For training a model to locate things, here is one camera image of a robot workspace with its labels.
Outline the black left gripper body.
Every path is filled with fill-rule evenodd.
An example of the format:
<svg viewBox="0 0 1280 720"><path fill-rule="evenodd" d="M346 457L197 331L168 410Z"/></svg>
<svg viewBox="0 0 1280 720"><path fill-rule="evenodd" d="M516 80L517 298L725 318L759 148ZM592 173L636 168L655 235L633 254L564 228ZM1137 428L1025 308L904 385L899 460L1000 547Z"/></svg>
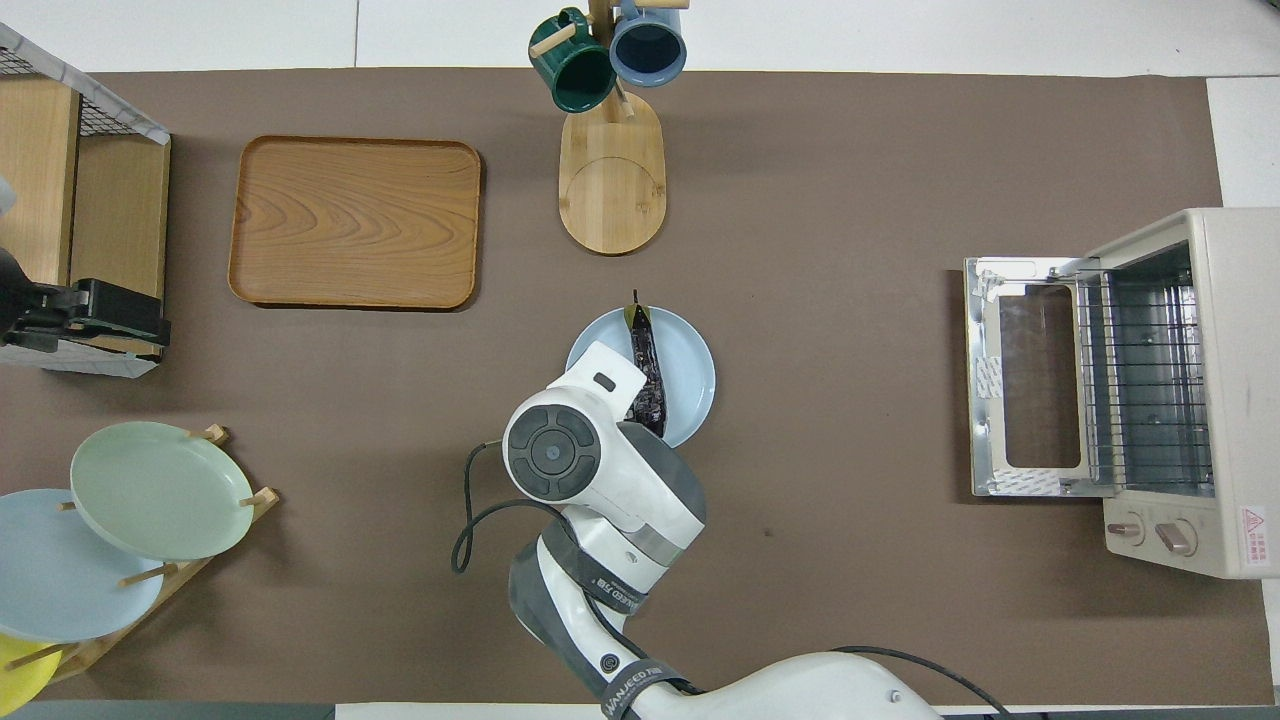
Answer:
<svg viewBox="0 0 1280 720"><path fill-rule="evenodd" d="M3 343L55 352L61 340L100 336L170 343L172 324L160 299L95 278L73 286L36 283L1 250Z"/></svg>

